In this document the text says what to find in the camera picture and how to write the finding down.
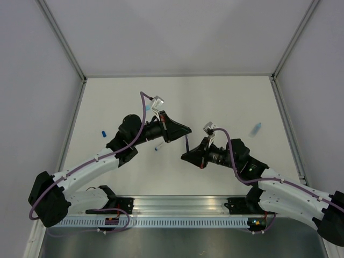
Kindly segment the white marker pen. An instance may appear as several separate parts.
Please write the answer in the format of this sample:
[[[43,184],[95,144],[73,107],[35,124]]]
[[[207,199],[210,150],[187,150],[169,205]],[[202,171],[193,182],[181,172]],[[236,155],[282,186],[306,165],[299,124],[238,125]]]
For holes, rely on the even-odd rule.
[[[158,151],[159,149],[161,149],[164,146],[164,142],[160,143],[159,145],[157,145],[154,150]]]

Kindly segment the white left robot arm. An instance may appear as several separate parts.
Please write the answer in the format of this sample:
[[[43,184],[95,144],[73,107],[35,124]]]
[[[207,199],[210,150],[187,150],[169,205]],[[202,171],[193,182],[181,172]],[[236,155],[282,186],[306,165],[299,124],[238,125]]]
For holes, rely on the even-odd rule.
[[[80,188],[130,162],[138,153],[137,145],[157,138],[170,143],[191,132],[191,128],[172,120],[165,111],[160,111],[146,123],[136,114],[129,114],[118,127],[115,137],[94,158],[53,175],[43,171],[36,176],[28,197],[32,207],[29,218],[40,220],[49,228],[72,213],[114,212],[117,197],[109,187],[101,185],[89,191],[80,191]]]

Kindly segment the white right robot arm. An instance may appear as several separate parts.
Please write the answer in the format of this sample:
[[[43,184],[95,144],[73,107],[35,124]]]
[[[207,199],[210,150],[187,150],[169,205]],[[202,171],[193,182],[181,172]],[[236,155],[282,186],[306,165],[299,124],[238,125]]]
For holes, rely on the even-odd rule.
[[[253,158],[241,139],[217,147],[205,137],[181,159],[200,169],[209,163],[237,171],[239,182],[250,186],[245,207],[250,213],[278,213],[304,223],[328,242],[343,246],[343,192],[333,194],[294,182]]]

